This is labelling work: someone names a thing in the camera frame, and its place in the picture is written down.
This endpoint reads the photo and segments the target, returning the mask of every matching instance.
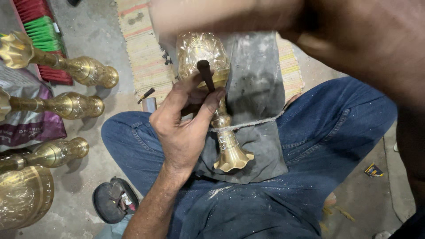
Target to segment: man's hand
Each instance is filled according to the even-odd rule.
[[[174,84],[161,106],[149,118],[164,150],[164,168],[171,173],[189,177],[205,145],[205,137],[218,102],[225,95],[223,88],[208,94],[197,88],[199,73]],[[181,121],[181,111],[189,104],[202,104],[192,120]]]
[[[197,88],[199,73],[173,86],[149,121],[164,150],[158,177],[125,229],[123,238],[165,238],[176,195],[189,178],[205,144],[208,126],[225,95],[223,88],[208,94]],[[181,110],[203,103],[192,120],[181,121]]]
[[[308,55],[386,93],[425,105],[421,0],[152,0],[159,37],[276,30]]]

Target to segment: green broom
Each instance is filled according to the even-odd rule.
[[[37,18],[24,23],[27,35],[32,39],[34,47],[53,54],[63,56],[65,52],[60,35],[55,31],[55,26],[48,16]],[[41,78],[59,84],[72,85],[71,76],[62,70],[51,69],[45,65],[38,65]]]
[[[24,24],[27,35],[32,39],[34,47],[42,51],[62,51],[63,45],[50,17],[43,16]]]

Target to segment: brass candle holder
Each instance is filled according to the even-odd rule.
[[[84,96],[76,92],[65,92],[52,99],[20,98],[10,96],[0,87],[0,121],[10,111],[52,111],[67,120],[84,117],[99,117],[105,109],[99,96]]]
[[[13,31],[0,40],[3,44],[0,48],[0,57],[10,68],[24,68],[30,63],[35,63],[64,70],[75,81],[86,86],[101,85],[105,88],[112,88],[118,83],[119,76],[115,68],[104,66],[90,57],[66,59],[57,54],[41,51],[35,48],[31,38],[22,32]]]
[[[28,166],[57,168],[71,160],[83,158],[88,150],[87,141],[81,137],[70,141],[57,139],[46,142],[31,154],[12,154],[7,158],[0,158],[0,175],[20,171]]]
[[[207,60],[215,70],[212,81],[215,87],[225,86],[230,72],[230,61],[221,41],[212,33],[187,33],[177,38],[178,71],[182,79],[186,79],[195,70],[200,60]],[[199,88],[207,89],[205,82]],[[226,100],[220,100],[219,108],[215,111],[211,125],[224,128],[230,125],[231,116],[226,110]],[[244,168],[247,162],[254,159],[252,152],[244,150],[238,142],[235,133],[222,131],[217,133],[220,154],[214,163],[214,168],[228,172],[233,168]]]

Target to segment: woven mat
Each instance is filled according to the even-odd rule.
[[[134,88],[141,97],[151,87],[158,106],[171,90],[175,79],[171,65],[166,65],[149,18],[148,0],[116,0],[121,32],[127,42],[134,76]],[[277,37],[286,101],[302,91],[304,83],[298,61],[289,41]]]

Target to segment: small tool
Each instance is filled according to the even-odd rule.
[[[210,63],[207,60],[200,60],[196,64],[196,68],[199,73],[201,73],[202,80],[205,81],[205,84],[208,87],[210,92],[215,91],[213,78],[211,76]]]
[[[137,104],[140,104],[140,102],[142,102],[142,99],[150,96],[153,92],[155,92],[154,88],[149,89],[141,98],[140,100],[137,102]]]

